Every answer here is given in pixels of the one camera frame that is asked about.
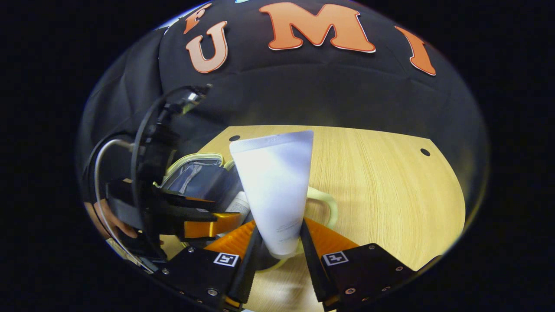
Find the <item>black background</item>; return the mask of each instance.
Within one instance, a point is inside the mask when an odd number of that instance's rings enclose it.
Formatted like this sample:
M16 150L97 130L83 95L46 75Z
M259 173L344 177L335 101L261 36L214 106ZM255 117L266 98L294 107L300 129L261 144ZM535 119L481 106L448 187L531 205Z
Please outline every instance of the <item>black background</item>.
M13 227L6 228L2 256L7 310L194 310L138 275L100 239L79 206L72 151L83 103L112 61L196 4L8 5L13 22L4 29L6 65L13 72L6 77L14 95L4 104L4 137L15 159L4 168L15 179L4 211L23 215L4 219ZM542 202L553 192L546 161L553 38L546 32L548 2L367 4L410 27L460 70L492 142L490 186L468 233L428 273L371 310L547 310L554 293L548 258L553 204Z

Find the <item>wooden table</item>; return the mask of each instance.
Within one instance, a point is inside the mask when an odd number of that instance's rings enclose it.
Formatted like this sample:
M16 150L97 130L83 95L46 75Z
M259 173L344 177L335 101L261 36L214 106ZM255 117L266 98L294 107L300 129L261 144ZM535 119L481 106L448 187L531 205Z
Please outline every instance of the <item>wooden table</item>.
M350 128L253 125L228 127L199 153L220 153L229 161L230 137L248 139L309 129L314 131L309 185L337 201L336 232L359 245L377 243L412 270L455 242L465 222L462 190L451 166L429 139ZM325 223L328 214L323 204L307 202L307 217ZM244 308L323 311L304 256L293 257L276 270L256 273Z

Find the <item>orange letter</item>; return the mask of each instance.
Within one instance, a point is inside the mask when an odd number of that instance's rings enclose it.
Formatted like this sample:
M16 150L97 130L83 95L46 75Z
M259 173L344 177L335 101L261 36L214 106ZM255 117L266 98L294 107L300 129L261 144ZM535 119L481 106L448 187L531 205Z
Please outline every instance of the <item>orange letter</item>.
M268 13L274 27L274 40L268 44L272 50L295 49L302 40L293 35L293 26L315 46L320 46L333 26L335 37L331 44L340 49L366 53L376 51L368 42L358 16L351 8L336 4L325 4L317 15L290 2L268 4L259 9Z
M191 30L193 27L195 27L198 23L199 23L199 18L201 18L204 15L204 9L208 8L209 6L211 6L212 3L208 3L207 5L201 7L200 9L196 10L193 14L191 14L187 19L185 19L186 21L186 26L185 26L185 31L183 32L183 34L186 34L189 32L189 30Z
M203 36L193 38L193 40L185 46L185 49L189 51L191 62L197 72L209 73L214 71L225 62L225 59L227 59L228 43L225 41L224 34L224 27L227 24L227 21L219 22L206 31L206 34L212 36L212 40L214 41L215 52L211 59L205 59L203 56L203 50L200 47L200 41L202 41Z
M435 76L436 69L432 66L432 63L430 63L430 57L428 56L428 53L426 53L426 49L424 49L424 41L420 40L418 37L401 27L395 26L395 28L405 35L408 43L411 45L412 57L409 59L411 64L421 71Z

